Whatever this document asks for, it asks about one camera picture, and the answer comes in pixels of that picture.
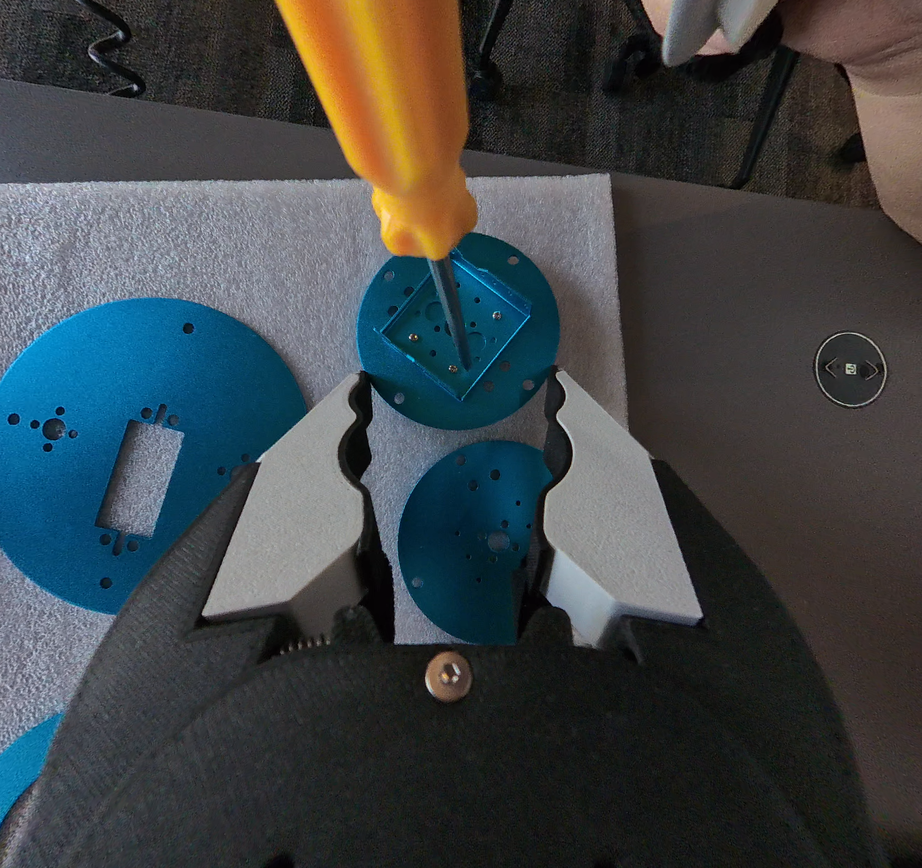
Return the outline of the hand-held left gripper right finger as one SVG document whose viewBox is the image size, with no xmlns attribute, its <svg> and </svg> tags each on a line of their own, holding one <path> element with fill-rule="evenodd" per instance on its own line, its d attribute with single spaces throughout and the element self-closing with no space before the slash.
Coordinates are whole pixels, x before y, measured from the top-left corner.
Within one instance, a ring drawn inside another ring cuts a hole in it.
<svg viewBox="0 0 922 868">
<path fill-rule="evenodd" d="M 624 617 L 695 627 L 702 620 L 647 451 L 566 371 L 551 368 L 538 549 L 518 638 L 547 606 L 589 646 L 611 646 Z"/>
</svg>

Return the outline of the person's right forearm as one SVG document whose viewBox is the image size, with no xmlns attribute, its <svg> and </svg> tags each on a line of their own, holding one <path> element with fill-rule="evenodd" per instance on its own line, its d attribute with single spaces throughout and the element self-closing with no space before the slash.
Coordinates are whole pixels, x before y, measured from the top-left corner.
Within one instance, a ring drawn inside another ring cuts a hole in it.
<svg viewBox="0 0 922 868">
<path fill-rule="evenodd" d="M 921 240 L 920 47 L 846 65 L 882 210 Z"/>
</svg>

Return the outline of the dark grey desk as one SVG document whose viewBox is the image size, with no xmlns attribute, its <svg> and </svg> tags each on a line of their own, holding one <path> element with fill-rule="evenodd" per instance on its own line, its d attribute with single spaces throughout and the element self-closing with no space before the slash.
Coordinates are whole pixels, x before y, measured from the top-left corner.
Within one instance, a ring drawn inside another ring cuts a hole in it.
<svg viewBox="0 0 922 868">
<path fill-rule="evenodd" d="M 631 432 L 793 613 L 885 849 L 920 865 L 920 245 L 874 209 L 476 151 L 465 168 L 609 174 Z M 837 332 L 885 357 L 864 408 L 814 377 Z"/>
</svg>

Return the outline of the blue square metal bracket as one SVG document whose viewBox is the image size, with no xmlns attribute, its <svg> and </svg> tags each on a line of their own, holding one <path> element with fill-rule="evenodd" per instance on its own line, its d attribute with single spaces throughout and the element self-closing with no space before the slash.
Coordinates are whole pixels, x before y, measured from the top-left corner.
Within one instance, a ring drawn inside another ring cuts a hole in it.
<svg viewBox="0 0 922 868">
<path fill-rule="evenodd" d="M 456 292 L 466 320 L 471 367 L 457 359 L 432 275 L 426 275 L 386 322 L 381 335 L 432 381 L 462 401 L 529 320 L 531 302 L 488 271 L 452 253 Z"/>
</svg>

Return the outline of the white foam sheet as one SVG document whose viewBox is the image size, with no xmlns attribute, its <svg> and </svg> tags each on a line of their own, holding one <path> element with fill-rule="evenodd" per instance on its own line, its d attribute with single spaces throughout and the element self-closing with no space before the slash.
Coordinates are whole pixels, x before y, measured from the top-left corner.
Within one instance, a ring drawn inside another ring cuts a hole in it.
<svg viewBox="0 0 922 868">
<path fill-rule="evenodd" d="M 559 311 L 554 364 L 627 425 L 609 178 L 469 178 L 467 187 L 477 203 L 476 233 L 523 252 L 550 285 Z M 285 362 L 308 413 L 363 367 L 359 308 L 390 260 L 371 199 L 358 180 L 3 184 L 2 376 L 41 334 L 81 311 L 181 299 L 262 337 Z M 398 520 L 423 471 L 450 447 L 484 438 L 541 445 L 544 396 L 543 382 L 497 423 L 445 430 L 374 395 L 373 459 L 363 485 L 396 574 Z M 128 423 L 99 526 L 153 532 L 181 441 Z M 230 478 L 259 458 L 234 467 Z M 107 614 L 60 599 L 3 550 L 1 598 L 3 752 L 66 710 L 120 609 Z"/>
</svg>

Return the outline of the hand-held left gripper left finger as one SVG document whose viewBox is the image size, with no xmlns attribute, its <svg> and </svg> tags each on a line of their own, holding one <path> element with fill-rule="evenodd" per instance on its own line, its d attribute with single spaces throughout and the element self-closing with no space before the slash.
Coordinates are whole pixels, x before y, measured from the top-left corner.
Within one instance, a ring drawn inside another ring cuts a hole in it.
<svg viewBox="0 0 922 868">
<path fill-rule="evenodd" d="M 359 371 L 261 456 L 205 619 L 282 614 L 307 638 L 331 638 L 336 613 L 363 605 L 394 640 L 393 575 L 362 483 L 372 418 L 371 383 Z"/>
</svg>

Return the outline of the large blue disc rectangular cutout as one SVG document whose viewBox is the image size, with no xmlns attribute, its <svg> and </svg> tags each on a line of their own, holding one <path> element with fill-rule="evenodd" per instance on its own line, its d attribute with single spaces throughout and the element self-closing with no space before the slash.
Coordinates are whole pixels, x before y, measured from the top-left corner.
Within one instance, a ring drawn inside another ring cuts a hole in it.
<svg viewBox="0 0 922 868">
<path fill-rule="evenodd" d="M 135 298 L 81 311 L 6 370 L 2 550 L 69 603 L 113 614 L 224 488 L 306 413 L 256 332 L 195 302 Z M 153 532 L 99 526 L 130 421 L 182 437 Z"/>
</svg>

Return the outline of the small blue perforated disc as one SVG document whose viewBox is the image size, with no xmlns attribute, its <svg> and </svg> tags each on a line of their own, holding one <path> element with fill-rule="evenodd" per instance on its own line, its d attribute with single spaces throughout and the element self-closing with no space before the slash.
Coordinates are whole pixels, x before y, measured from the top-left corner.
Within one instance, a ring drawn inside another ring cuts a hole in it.
<svg viewBox="0 0 922 868">
<path fill-rule="evenodd" d="M 457 639 L 516 643 L 536 502 L 550 473 L 542 452 L 482 441 L 446 455 L 414 487 L 398 531 L 409 593 Z"/>
</svg>

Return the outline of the yellow-handled screwdriver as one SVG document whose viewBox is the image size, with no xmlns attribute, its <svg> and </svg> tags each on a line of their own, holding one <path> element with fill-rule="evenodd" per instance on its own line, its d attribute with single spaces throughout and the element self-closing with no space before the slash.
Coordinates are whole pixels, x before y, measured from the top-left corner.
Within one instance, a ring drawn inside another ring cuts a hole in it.
<svg viewBox="0 0 922 868">
<path fill-rule="evenodd" d="M 468 113 L 458 0 L 274 0 L 382 239 L 426 257 L 471 367 L 450 252 L 478 221 L 460 157 Z"/>
</svg>

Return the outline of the small blue round metal plate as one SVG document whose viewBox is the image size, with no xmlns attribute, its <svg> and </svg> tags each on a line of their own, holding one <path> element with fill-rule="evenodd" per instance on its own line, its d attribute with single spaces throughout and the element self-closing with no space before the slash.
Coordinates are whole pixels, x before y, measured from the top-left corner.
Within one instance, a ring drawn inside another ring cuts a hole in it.
<svg viewBox="0 0 922 868">
<path fill-rule="evenodd" d="M 456 400 L 428 378 L 380 333 L 423 278 L 431 275 L 424 261 L 392 257 L 375 275 L 359 308 L 356 342 L 375 390 L 399 413 L 437 428 L 469 429 L 497 423 L 516 412 L 543 384 L 556 361 L 559 311 L 536 264 L 508 243 L 470 233 L 453 252 L 496 276 L 532 305 L 524 327 L 464 400 Z"/>
</svg>

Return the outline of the round black desk control panel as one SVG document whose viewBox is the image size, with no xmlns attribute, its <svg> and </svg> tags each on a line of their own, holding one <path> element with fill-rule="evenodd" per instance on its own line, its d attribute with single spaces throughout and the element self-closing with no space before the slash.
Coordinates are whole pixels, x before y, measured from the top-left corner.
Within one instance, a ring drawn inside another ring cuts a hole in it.
<svg viewBox="0 0 922 868">
<path fill-rule="evenodd" d="M 813 362 L 816 382 L 833 403 L 860 409 L 875 401 L 888 369 L 878 345 L 858 332 L 837 332 L 818 348 Z"/>
</svg>

